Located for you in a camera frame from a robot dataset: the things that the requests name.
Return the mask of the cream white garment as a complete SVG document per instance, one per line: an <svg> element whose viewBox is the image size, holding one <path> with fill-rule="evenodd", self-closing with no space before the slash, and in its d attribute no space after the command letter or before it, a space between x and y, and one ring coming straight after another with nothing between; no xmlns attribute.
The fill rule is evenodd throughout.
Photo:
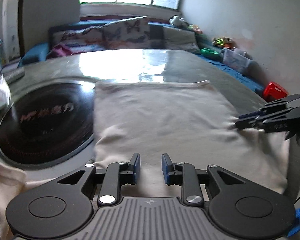
<svg viewBox="0 0 300 240"><path fill-rule="evenodd" d="M98 82L93 140L49 167L0 157L0 239L278 239L292 227L283 191L284 135L235 127L232 104L207 81ZM98 206L108 165L141 157L121 201ZM165 184L161 156L196 168L203 206Z"/></svg>

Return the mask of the red plastic stool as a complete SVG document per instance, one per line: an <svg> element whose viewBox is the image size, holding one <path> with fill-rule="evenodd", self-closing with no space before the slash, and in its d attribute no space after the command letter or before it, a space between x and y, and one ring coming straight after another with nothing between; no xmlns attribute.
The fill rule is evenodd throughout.
<svg viewBox="0 0 300 240"><path fill-rule="evenodd" d="M282 99L288 96L288 92L278 83L270 81L263 91L263 98L267 102Z"/></svg>

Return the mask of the clear plastic storage box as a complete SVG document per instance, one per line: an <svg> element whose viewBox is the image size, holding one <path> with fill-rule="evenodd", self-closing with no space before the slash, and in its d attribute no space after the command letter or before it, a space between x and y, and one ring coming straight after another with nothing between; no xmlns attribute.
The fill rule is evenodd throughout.
<svg viewBox="0 0 300 240"><path fill-rule="evenodd" d="M221 51L222 63L242 75L248 75L249 71L255 65L255 61L234 52L233 50L223 48Z"/></svg>

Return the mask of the blue corner sofa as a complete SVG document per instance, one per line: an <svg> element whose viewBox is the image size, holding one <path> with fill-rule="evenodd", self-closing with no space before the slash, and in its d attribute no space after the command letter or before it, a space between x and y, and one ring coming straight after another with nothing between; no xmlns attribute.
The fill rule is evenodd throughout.
<svg viewBox="0 0 300 240"><path fill-rule="evenodd" d="M48 41L32 47L19 64L25 66L55 57L102 50L184 50L217 66L258 95L263 94L264 87L249 75L255 66L253 60L237 50L204 48L202 39L202 35L191 29L151 22L147 16L119 21L83 21L51 27Z"/></svg>

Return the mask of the colourful plush toys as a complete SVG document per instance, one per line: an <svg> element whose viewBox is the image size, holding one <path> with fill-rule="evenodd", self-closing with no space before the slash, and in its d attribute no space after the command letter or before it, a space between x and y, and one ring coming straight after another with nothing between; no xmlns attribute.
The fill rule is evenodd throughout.
<svg viewBox="0 0 300 240"><path fill-rule="evenodd" d="M217 48L228 48L233 49L234 42L231 38L228 37L218 37L212 39L212 46Z"/></svg>

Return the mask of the green plastic bowl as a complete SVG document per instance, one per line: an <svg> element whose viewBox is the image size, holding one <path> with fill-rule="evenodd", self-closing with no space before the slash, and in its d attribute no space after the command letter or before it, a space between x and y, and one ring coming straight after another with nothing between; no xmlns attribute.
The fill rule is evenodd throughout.
<svg viewBox="0 0 300 240"><path fill-rule="evenodd" d="M217 52L213 49L209 49L209 48L201 49L201 53L205 58L211 59L211 60L218 60L220 57L219 52Z"/></svg>

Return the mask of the black round induction cooktop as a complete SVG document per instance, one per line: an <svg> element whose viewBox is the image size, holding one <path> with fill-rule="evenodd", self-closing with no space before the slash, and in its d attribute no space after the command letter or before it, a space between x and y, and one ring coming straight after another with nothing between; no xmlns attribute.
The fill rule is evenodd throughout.
<svg viewBox="0 0 300 240"><path fill-rule="evenodd" d="M0 157L15 167L62 163L93 140L95 85L61 81L16 100L0 120Z"/></svg>

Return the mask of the grey cushion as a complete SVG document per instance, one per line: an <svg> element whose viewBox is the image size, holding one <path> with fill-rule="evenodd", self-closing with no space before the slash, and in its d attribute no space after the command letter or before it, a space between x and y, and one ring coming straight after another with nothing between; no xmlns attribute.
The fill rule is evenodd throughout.
<svg viewBox="0 0 300 240"><path fill-rule="evenodd" d="M166 49L184 50L193 54L201 53L194 32L172 27L163 27L162 30Z"/></svg>

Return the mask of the white plush toy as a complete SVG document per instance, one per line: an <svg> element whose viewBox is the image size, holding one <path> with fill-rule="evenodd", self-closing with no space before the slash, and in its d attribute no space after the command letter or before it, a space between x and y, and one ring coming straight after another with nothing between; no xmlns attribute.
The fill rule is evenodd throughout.
<svg viewBox="0 0 300 240"><path fill-rule="evenodd" d="M185 19L178 15L172 16L169 19L169 23L172 26L175 26L177 28L183 28L183 29L187 29L189 26L189 24L185 21Z"/></svg>

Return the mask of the pink purple cloth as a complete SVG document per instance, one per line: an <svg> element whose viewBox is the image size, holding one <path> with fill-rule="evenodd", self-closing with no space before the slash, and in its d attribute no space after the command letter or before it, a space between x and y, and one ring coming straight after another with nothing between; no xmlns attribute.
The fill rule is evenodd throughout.
<svg viewBox="0 0 300 240"><path fill-rule="evenodd" d="M71 55L72 55L72 51L69 47L67 47L64 44L58 44L47 54L46 58L53 59L57 57L66 57Z"/></svg>

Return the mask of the long butterfly print pillow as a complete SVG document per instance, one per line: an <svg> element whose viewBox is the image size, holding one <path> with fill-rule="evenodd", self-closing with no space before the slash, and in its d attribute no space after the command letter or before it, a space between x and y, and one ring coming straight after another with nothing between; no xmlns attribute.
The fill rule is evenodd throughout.
<svg viewBox="0 0 300 240"><path fill-rule="evenodd" d="M52 35L51 48L61 45L76 53L106 50L101 26L79 30L63 30Z"/></svg>

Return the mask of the large butterfly print pillow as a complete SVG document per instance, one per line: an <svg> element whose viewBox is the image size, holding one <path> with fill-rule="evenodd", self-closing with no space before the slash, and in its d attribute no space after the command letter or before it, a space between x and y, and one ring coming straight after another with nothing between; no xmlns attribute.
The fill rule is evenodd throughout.
<svg viewBox="0 0 300 240"><path fill-rule="evenodd" d="M109 49L148 49L150 47L149 17L128 18L102 27Z"/></svg>

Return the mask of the grey remote control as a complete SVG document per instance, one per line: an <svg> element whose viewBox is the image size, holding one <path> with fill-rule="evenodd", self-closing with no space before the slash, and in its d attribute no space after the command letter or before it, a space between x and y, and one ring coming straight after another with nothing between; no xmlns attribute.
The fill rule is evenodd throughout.
<svg viewBox="0 0 300 240"><path fill-rule="evenodd" d="M7 84L14 83L15 81L21 79L25 75L24 67L16 68L10 72L6 72L3 74L4 79Z"/></svg>

